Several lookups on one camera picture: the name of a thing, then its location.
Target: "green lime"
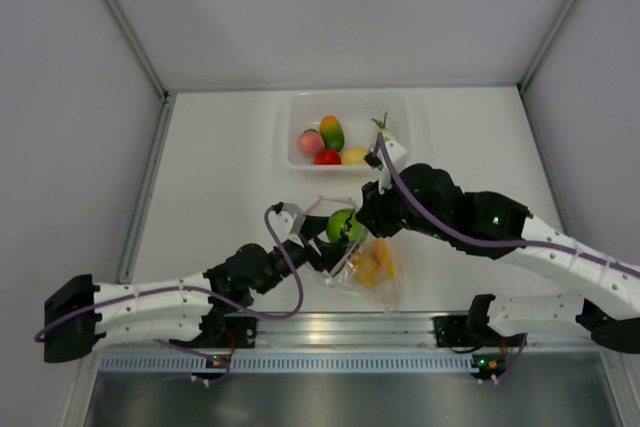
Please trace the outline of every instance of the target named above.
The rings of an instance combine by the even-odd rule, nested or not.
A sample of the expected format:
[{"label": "green lime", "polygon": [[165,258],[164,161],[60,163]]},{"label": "green lime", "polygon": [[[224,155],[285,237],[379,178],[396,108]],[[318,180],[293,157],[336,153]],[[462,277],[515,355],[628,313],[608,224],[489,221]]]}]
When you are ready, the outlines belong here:
[{"label": "green lime", "polygon": [[341,209],[334,212],[327,222],[327,238],[329,242],[360,241],[367,238],[367,229],[356,220],[356,211]]}]

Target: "red tomato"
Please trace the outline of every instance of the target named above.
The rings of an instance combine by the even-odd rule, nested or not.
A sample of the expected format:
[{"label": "red tomato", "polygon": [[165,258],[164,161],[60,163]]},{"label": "red tomato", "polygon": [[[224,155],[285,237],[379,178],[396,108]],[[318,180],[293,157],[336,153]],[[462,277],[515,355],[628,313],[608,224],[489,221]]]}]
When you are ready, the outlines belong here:
[{"label": "red tomato", "polygon": [[313,158],[316,165],[340,165],[340,153],[337,150],[323,150]]}]

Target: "green fruit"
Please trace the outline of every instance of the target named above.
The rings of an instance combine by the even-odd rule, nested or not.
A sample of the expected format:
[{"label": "green fruit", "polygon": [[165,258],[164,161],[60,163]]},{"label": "green fruit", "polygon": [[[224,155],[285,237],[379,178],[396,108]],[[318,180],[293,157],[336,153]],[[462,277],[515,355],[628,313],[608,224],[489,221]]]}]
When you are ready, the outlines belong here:
[{"label": "green fruit", "polygon": [[356,220],[356,211],[341,209],[334,212],[327,222],[327,238],[329,242],[364,242],[367,229]]},{"label": "green fruit", "polygon": [[329,150],[340,152],[344,147],[344,132],[338,119],[333,115],[328,115],[320,122],[320,135],[324,140],[324,145]]}]

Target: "plastic container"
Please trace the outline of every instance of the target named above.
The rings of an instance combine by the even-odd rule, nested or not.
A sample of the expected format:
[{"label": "plastic container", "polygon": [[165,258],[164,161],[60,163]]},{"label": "plastic container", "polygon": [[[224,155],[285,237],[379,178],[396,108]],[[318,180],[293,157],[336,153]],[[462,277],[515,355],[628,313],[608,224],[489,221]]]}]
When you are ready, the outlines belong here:
[{"label": "plastic container", "polygon": [[289,106],[287,135],[285,137],[285,162],[292,170],[307,172],[367,173],[377,171],[368,165],[314,165],[311,157],[298,150],[297,140],[307,129],[320,128],[327,115],[335,115],[344,131],[344,148],[362,145],[370,147],[375,142],[378,127],[371,121],[387,115],[387,127],[409,152],[412,138],[409,107],[402,94],[397,92],[314,92],[302,93],[293,98]]}]

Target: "white table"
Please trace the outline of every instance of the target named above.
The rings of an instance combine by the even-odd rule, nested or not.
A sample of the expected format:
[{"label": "white table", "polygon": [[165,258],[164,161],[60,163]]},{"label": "white table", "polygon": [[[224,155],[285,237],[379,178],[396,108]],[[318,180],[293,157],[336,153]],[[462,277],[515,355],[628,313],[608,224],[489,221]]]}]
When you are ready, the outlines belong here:
[{"label": "white table", "polygon": [[[413,159],[449,171],[466,191],[495,190],[559,227],[556,209],[515,87],[395,89],[415,110],[423,149]],[[365,179],[305,177],[284,163],[286,107],[298,92],[188,93],[176,105],[153,191],[133,282],[204,271],[249,242],[269,250],[266,207],[308,206],[319,194],[360,200]],[[536,295],[565,289],[520,267],[466,256],[415,233],[395,238],[404,256],[403,311],[466,310],[482,293]],[[301,269],[306,312],[379,310],[334,292]],[[288,311],[288,278],[255,308]]]}]

